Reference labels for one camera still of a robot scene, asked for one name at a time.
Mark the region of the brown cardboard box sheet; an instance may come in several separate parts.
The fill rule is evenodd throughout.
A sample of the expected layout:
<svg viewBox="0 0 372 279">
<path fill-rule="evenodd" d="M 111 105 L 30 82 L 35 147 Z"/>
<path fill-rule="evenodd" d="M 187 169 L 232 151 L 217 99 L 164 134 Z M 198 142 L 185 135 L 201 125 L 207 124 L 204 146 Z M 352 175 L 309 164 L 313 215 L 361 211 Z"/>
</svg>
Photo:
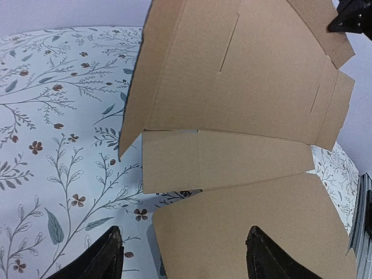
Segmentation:
<svg viewBox="0 0 372 279">
<path fill-rule="evenodd" d="M 197 190 L 156 209 L 168 278 L 249 278 L 261 228 L 321 278 L 355 278 L 348 234 L 314 169 L 332 150 L 354 54 L 331 1 L 153 1 L 119 153 L 142 139 L 146 193 Z"/>
</svg>

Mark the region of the aluminium front rail base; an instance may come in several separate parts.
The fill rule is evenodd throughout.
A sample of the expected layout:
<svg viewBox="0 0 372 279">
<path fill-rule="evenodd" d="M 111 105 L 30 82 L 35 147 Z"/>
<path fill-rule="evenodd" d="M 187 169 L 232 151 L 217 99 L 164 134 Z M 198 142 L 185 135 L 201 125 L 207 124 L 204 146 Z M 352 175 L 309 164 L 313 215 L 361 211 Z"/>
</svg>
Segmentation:
<svg viewBox="0 0 372 279">
<path fill-rule="evenodd" d="M 349 234 L 349 250 L 356 257 L 356 278 L 371 278 L 371 177 L 359 177 L 353 226 Z"/>
</svg>

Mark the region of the floral patterned table mat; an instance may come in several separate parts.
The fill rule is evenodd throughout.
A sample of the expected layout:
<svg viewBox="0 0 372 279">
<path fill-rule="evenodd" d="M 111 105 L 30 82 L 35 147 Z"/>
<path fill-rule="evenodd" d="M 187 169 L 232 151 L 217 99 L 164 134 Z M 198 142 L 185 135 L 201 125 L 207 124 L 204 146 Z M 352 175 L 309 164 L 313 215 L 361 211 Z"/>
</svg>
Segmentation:
<svg viewBox="0 0 372 279">
<path fill-rule="evenodd" d="M 47 278 L 109 227 L 123 278 L 165 278 L 155 209 L 189 191 L 142 191 L 141 140 L 119 157 L 141 29 L 79 27 L 1 39 L 1 277 Z"/>
</svg>

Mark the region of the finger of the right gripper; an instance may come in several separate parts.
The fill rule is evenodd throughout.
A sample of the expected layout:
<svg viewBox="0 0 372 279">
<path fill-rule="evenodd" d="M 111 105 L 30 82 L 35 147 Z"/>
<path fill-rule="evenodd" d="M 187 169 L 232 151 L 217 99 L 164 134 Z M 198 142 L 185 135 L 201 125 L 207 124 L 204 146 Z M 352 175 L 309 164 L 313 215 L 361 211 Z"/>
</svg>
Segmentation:
<svg viewBox="0 0 372 279">
<path fill-rule="evenodd" d="M 329 23 L 329 33 L 356 33 L 371 35 L 371 1 L 340 1 L 338 15 Z"/>
</svg>

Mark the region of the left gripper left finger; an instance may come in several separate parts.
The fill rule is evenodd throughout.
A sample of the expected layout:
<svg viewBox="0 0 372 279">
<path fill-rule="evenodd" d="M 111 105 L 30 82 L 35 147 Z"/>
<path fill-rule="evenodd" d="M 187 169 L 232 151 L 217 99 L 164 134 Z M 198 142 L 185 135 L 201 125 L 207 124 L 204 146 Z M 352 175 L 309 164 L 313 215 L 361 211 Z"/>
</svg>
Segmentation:
<svg viewBox="0 0 372 279">
<path fill-rule="evenodd" d="M 49 279 L 118 279 L 124 262 L 124 246 L 118 226 L 111 226 L 76 260 Z"/>
</svg>

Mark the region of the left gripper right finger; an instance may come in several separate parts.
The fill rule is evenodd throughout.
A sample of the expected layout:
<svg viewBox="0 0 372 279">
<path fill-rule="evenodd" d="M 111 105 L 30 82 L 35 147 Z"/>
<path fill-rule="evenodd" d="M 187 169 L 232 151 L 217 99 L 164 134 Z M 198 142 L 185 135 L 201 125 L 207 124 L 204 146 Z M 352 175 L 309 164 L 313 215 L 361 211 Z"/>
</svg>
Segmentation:
<svg viewBox="0 0 372 279">
<path fill-rule="evenodd" d="M 246 264 L 252 279 L 321 279 L 298 263 L 261 228 L 252 226 L 246 239 Z"/>
</svg>

